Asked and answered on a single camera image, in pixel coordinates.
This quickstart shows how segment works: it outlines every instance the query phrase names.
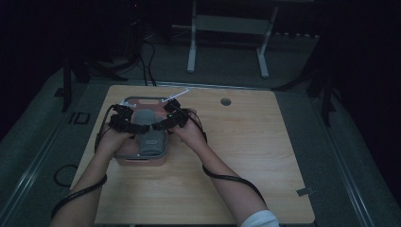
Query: black cable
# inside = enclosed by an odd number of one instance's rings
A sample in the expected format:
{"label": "black cable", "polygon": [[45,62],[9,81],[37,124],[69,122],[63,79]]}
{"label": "black cable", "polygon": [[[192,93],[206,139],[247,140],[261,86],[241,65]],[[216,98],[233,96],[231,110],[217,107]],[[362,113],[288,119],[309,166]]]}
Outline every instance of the black cable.
{"label": "black cable", "polygon": [[148,65],[146,65],[146,67],[148,68],[148,73],[149,73],[149,77],[150,77],[151,83],[153,84],[153,86],[156,87],[157,86],[156,81],[154,80],[153,75],[151,74],[151,71],[150,71],[150,65],[151,65],[151,62],[153,61],[154,54],[156,53],[156,48],[150,42],[144,41],[144,44],[150,45],[152,47],[152,49],[153,49],[153,52],[152,52],[152,54],[150,56],[149,63],[148,63]]}
{"label": "black cable", "polygon": [[140,58],[140,60],[141,60],[142,66],[144,66],[143,72],[144,72],[144,82],[145,82],[145,86],[148,86],[147,72],[146,72],[146,69],[145,69],[145,62],[144,62],[144,59],[142,58],[142,55],[140,55],[139,58]]}
{"label": "black cable", "polygon": [[87,188],[84,188],[84,189],[82,189],[82,190],[80,190],[80,191],[78,191],[78,192],[76,192],[76,193],[73,193],[73,194],[71,194],[71,195],[65,197],[65,198],[62,199],[61,201],[59,201],[59,203],[57,203],[56,206],[53,208],[53,211],[52,211],[52,213],[51,213],[51,219],[53,219],[53,217],[57,214],[57,212],[58,212],[67,202],[72,201],[72,200],[74,200],[74,199],[76,199],[76,198],[78,198],[78,197],[81,197],[81,196],[83,196],[83,195],[85,195],[85,194],[88,194],[89,192],[92,192],[92,191],[96,190],[97,188],[99,188],[100,186],[102,186],[102,185],[103,185],[104,183],[106,183],[106,182],[107,182],[107,175],[104,175],[103,179],[102,179],[100,182],[98,182],[98,183],[96,183],[96,184],[94,184],[94,185],[92,185],[92,186],[89,186],[89,187],[87,187]]}
{"label": "black cable", "polygon": [[107,109],[106,114],[103,117],[103,121],[101,122],[99,133],[97,134],[96,140],[95,140],[95,151],[97,149],[97,145],[99,144],[101,137],[103,137],[103,135],[108,131],[108,130],[106,130],[105,132],[103,132],[103,127],[104,127],[104,123],[107,120],[107,116],[109,115],[109,112],[113,107],[114,107],[114,105],[110,106],[109,109]]}
{"label": "black cable", "polygon": [[[174,108],[175,108],[177,111],[180,111],[181,113],[186,114],[186,115],[188,116],[188,118],[191,119],[191,120],[195,123],[195,125],[198,127],[198,129],[199,129],[200,132],[202,133],[202,135],[203,135],[203,137],[204,137],[204,139],[205,139],[205,141],[206,141],[206,143],[207,143],[206,133],[205,133],[204,130],[203,130],[203,126],[201,125],[201,120],[199,119],[198,115],[197,115],[194,111],[192,111],[192,110],[190,110],[190,109],[180,109],[180,108],[177,108],[177,107],[174,107]],[[194,115],[196,116],[196,118],[197,118],[198,121],[195,120],[193,117],[191,117],[191,115],[190,115],[188,112],[194,114]],[[218,175],[218,174],[212,173],[212,172],[209,171],[205,166],[202,166],[202,168],[203,168],[203,172],[204,172],[207,176],[209,176],[209,177],[211,177],[211,178],[246,184],[246,185],[249,186],[249,187],[259,196],[259,198],[266,204],[265,199],[263,198],[262,194],[261,194],[260,191],[257,189],[257,187],[256,187],[255,185],[253,185],[253,183],[251,183],[251,182],[249,182],[249,181],[247,181],[247,180],[245,180],[245,179],[243,179],[243,178],[240,178],[240,177],[229,176],[229,175]]]}
{"label": "black cable", "polygon": [[148,86],[148,81],[147,81],[147,69],[148,69],[148,75],[149,75],[151,84],[154,87],[156,87],[157,86],[156,80],[154,79],[153,75],[151,74],[151,70],[150,70],[150,66],[151,66],[151,63],[153,61],[153,57],[154,57],[154,54],[156,52],[156,48],[154,47],[153,44],[151,44],[149,42],[144,41],[144,44],[150,45],[152,47],[152,49],[153,49],[152,54],[151,54],[150,59],[149,59],[149,62],[148,62],[148,65],[145,64],[145,60],[144,60],[143,56],[142,55],[139,56],[140,61],[141,61],[142,66],[143,66],[144,82],[145,82],[145,85]]}
{"label": "black cable", "polygon": [[57,177],[59,175],[60,171],[62,171],[63,169],[65,169],[67,167],[74,167],[75,169],[78,169],[78,167],[76,165],[71,165],[71,164],[60,167],[53,175],[53,181],[59,186],[62,186],[62,187],[70,187],[71,186],[71,184],[61,183]]}
{"label": "black cable", "polygon": [[235,176],[229,176],[229,175],[218,175],[215,173],[212,173],[211,171],[209,171],[205,166],[202,166],[203,168],[203,172],[211,177],[211,178],[215,178],[215,179],[220,179],[220,180],[226,180],[226,181],[232,181],[232,182],[238,182],[238,183],[244,183],[247,186],[249,186],[251,189],[253,189],[253,191],[259,196],[259,198],[266,204],[265,199],[263,199],[262,194],[259,192],[259,190],[257,189],[257,187],[255,185],[253,185],[253,183],[240,178],[240,177],[235,177]]}

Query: black strap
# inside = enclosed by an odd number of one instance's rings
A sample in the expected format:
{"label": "black strap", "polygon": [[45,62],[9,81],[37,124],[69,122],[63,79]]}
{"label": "black strap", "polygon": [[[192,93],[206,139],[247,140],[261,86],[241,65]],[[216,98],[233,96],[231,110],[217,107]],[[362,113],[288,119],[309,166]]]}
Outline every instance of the black strap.
{"label": "black strap", "polygon": [[209,169],[207,169],[205,166],[202,166],[203,168],[203,172],[211,177],[211,178],[216,178],[216,179],[220,179],[220,180],[226,180],[226,181],[232,181],[232,182],[239,182],[239,183],[244,183],[247,186],[249,186],[251,189],[253,189],[253,191],[260,197],[260,199],[266,204],[265,199],[263,199],[262,194],[259,192],[259,190],[257,189],[257,187],[255,185],[253,185],[253,183],[240,178],[240,177],[235,177],[235,176],[229,176],[229,175],[218,175],[215,173],[212,173],[211,171],[209,171]]}
{"label": "black strap", "polygon": [[107,175],[104,175],[103,179],[100,182],[65,197],[64,199],[59,201],[59,203],[57,203],[56,206],[53,208],[53,211],[51,213],[51,218],[53,219],[53,217],[57,214],[57,212],[60,210],[60,208],[62,208],[67,202],[72,201],[80,196],[83,196],[89,192],[94,191],[95,189],[99,188],[106,182],[107,182]]}

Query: sleeve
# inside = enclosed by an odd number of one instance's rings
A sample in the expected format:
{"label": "sleeve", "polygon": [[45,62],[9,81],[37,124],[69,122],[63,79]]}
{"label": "sleeve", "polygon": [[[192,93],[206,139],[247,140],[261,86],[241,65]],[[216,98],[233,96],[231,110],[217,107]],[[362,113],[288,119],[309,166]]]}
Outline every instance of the sleeve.
{"label": "sleeve", "polygon": [[279,227],[277,217],[270,210],[262,210],[249,216],[241,227]]}

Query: table leg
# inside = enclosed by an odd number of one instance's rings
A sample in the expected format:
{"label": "table leg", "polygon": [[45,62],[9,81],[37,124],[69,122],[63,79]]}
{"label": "table leg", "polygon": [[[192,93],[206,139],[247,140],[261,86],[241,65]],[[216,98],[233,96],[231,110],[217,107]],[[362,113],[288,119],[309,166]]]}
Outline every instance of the table leg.
{"label": "table leg", "polygon": [[191,46],[189,47],[188,66],[186,71],[193,73],[195,71],[195,59],[197,57],[197,1],[192,1],[192,26],[191,26]]}
{"label": "table leg", "polygon": [[263,40],[262,45],[256,48],[257,59],[259,61],[260,74],[263,79],[269,77],[268,66],[266,65],[266,59],[265,59],[265,50],[268,45],[268,41],[271,35],[271,31],[273,29],[274,20],[277,16],[277,12],[278,12],[278,7],[275,7],[270,17],[269,24],[266,28],[265,39]]}

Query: wooden table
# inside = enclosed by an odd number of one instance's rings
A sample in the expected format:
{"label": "wooden table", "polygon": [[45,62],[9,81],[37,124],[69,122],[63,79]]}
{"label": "wooden table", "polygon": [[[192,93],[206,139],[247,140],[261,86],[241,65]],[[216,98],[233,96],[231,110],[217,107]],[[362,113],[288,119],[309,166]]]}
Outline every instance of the wooden table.
{"label": "wooden table", "polygon": [[[105,98],[74,183],[94,154],[106,110],[128,96],[171,96],[183,87],[112,86]],[[224,106],[222,98],[232,104]],[[194,108],[210,147],[242,178],[258,187],[281,223],[311,223],[314,213],[286,126],[270,91],[190,88],[177,98]],[[233,224],[228,209],[202,172],[197,156],[176,135],[163,166],[121,166],[112,160],[96,223]]]}

